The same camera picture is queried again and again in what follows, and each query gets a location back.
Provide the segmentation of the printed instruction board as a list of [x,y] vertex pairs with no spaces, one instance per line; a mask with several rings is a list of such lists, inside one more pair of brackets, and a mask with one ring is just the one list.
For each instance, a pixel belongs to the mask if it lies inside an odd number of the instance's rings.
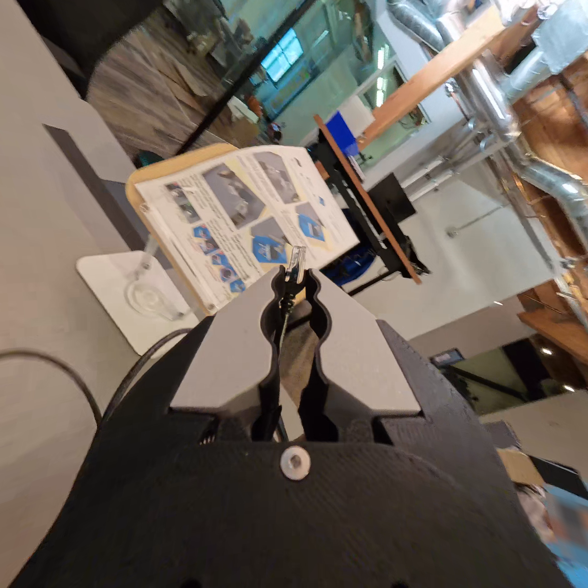
[[295,246],[322,269],[359,244],[299,146],[197,149],[137,169],[126,196],[206,315],[287,266]]

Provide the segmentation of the blue board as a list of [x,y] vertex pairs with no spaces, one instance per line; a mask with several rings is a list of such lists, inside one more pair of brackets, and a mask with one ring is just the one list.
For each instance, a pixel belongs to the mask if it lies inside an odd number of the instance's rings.
[[356,137],[353,135],[340,111],[336,111],[325,125],[342,154],[350,157],[358,156],[359,147],[356,142]]

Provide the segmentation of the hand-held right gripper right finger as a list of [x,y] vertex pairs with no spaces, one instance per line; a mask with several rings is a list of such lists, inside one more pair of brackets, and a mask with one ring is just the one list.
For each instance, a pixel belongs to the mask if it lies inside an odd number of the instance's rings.
[[308,270],[306,299],[317,336],[298,413],[309,442],[336,442],[356,421],[422,412],[378,320],[318,270]]

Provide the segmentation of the black frame wooden table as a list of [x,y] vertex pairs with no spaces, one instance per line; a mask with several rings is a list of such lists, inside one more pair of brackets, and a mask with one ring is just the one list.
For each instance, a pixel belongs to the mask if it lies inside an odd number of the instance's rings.
[[391,174],[380,181],[375,190],[367,191],[351,159],[343,153],[327,124],[319,115],[314,115],[314,121],[318,127],[318,140],[311,151],[312,158],[321,176],[335,187],[345,202],[354,220],[352,228],[364,247],[361,255],[356,254],[358,246],[354,246],[335,262],[330,262],[332,274],[345,278],[346,285],[355,282],[364,275],[357,270],[362,266],[360,261],[371,253],[374,260],[383,263],[385,270],[349,290],[349,295],[355,296],[396,275],[420,285],[422,276],[429,275],[430,270],[419,260],[412,240],[400,227],[399,223],[416,211],[396,177]]

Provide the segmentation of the white board stand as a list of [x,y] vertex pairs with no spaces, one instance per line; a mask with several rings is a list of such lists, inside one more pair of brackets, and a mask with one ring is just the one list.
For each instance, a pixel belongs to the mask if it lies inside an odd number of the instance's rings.
[[158,250],[150,236],[141,251],[77,261],[78,274],[139,356],[164,336],[199,321],[157,260]]

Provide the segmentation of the silver ventilation ducts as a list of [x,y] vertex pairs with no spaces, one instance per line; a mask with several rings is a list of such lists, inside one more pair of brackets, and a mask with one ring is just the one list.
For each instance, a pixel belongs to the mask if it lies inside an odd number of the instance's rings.
[[457,122],[459,114],[439,85],[418,103],[436,121],[382,161],[405,176],[413,171],[402,172],[404,165],[421,171],[437,160],[406,193],[421,213],[420,231],[426,226],[433,232],[427,245],[414,233],[420,252],[434,244],[442,248],[430,263],[447,276],[438,273],[419,295],[424,302],[438,288],[442,304],[431,315],[440,324],[493,306],[515,290],[538,289],[535,283],[543,280],[554,280],[569,295],[573,281],[587,296],[584,261],[578,259],[575,268],[563,268],[561,261],[586,253],[587,230],[580,236],[576,225],[587,226],[581,221],[587,205],[571,203],[587,199],[584,129],[565,92],[547,78],[533,87],[529,102],[516,104],[525,123],[520,128],[498,77],[490,51],[448,77],[457,82],[458,98],[476,128]]

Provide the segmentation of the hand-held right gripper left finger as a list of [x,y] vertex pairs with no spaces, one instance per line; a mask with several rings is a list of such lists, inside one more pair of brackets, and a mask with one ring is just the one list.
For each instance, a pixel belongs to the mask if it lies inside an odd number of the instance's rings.
[[273,438],[281,415],[276,337],[284,294],[285,268],[276,266],[216,313],[172,410],[234,417],[253,440]]

